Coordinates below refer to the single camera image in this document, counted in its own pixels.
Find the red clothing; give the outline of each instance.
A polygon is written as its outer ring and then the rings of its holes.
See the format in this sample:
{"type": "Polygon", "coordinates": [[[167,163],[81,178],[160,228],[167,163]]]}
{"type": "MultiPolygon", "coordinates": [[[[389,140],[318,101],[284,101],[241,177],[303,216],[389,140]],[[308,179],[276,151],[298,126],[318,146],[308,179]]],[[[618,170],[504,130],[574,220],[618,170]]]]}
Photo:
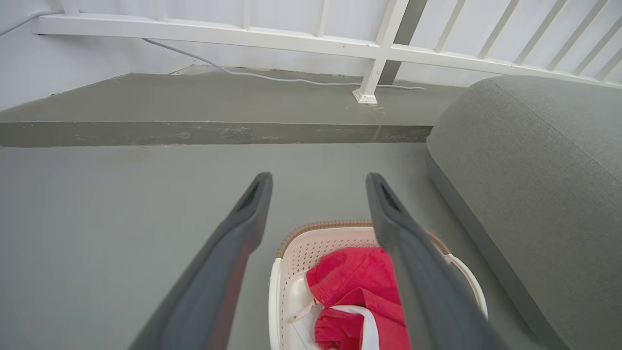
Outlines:
{"type": "Polygon", "coordinates": [[[307,283],[325,307],[315,323],[315,342],[322,349],[361,346],[363,316],[329,308],[334,305],[370,310],[381,350],[410,349],[393,264],[381,248],[344,248],[328,254],[307,272],[307,283]]]}

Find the floor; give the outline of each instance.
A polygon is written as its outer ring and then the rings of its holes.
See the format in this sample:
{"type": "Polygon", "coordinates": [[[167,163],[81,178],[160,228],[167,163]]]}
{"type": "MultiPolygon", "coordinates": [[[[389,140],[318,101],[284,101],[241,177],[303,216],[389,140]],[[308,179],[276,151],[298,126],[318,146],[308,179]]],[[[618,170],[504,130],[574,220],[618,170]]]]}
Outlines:
{"type": "MultiPolygon", "coordinates": [[[[316,82],[361,81],[238,70],[316,82]]],[[[351,94],[354,86],[196,71],[125,75],[0,111],[0,146],[423,142],[463,90],[396,82],[426,90],[378,88],[378,105],[362,105],[351,94]]]]}
{"type": "Polygon", "coordinates": [[[369,172],[471,268],[502,338],[542,349],[427,177],[424,154],[425,143],[0,149],[0,348],[127,348],[252,178],[270,171],[266,232],[230,349],[269,349],[279,244],[306,223],[369,219],[369,172]]]}

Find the basket rim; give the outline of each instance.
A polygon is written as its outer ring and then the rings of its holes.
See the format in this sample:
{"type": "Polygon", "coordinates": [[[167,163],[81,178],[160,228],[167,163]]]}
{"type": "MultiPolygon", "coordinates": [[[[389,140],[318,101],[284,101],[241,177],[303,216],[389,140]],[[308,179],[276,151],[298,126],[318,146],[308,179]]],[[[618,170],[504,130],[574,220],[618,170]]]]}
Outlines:
{"type": "MultiPolygon", "coordinates": [[[[295,230],[289,233],[281,243],[281,246],[276,252],[277,258],[283,258],[285,250],[292,241],[302,235],[305,232],[321,229],[334,229],[337,227],[374,227],[374,222],[368,219],[354,219],[354,220],[332,220],[332,221],[318,221],[311,224],[305,224],[297,227],[295,230]]],[[[449,248],[443,243],[443,241],[436,237],[433,233],[422,228],[428,239],[440,250],[443,255],[451,254],[449,248]]]]}

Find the gray sofa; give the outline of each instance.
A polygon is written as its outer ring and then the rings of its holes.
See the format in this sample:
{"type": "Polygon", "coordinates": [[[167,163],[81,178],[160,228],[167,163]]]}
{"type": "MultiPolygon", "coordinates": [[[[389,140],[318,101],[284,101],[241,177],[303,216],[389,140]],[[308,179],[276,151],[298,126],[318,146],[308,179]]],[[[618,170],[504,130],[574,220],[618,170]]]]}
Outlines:
{"type": "Polygon", "coordinates": [[[427,147],[430,177],[539,340],[622,349],[622,90],[486,79],[427,147]]]}

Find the white plastic basket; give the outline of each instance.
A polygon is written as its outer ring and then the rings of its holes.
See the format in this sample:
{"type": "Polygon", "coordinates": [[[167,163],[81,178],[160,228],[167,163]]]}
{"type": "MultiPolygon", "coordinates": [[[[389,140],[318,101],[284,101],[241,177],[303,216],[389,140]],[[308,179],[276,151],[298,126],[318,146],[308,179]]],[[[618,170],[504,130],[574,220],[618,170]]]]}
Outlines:
{"type": "MultiPolygon", "coordinates": [[[[447,263],[454,263],[464,274],[482,313],[488,317],[486,300],[475,276],[440,239],[429,232],[427,235],[447,263]]],[[[272,350],[305,349],[292,325],[292,318],[313,301],[305,273],[322,256],[347,247],[378,247],[370,220],[316,222],[295,229],[285,238],[270,274],[268,325],[272,350]]]]}

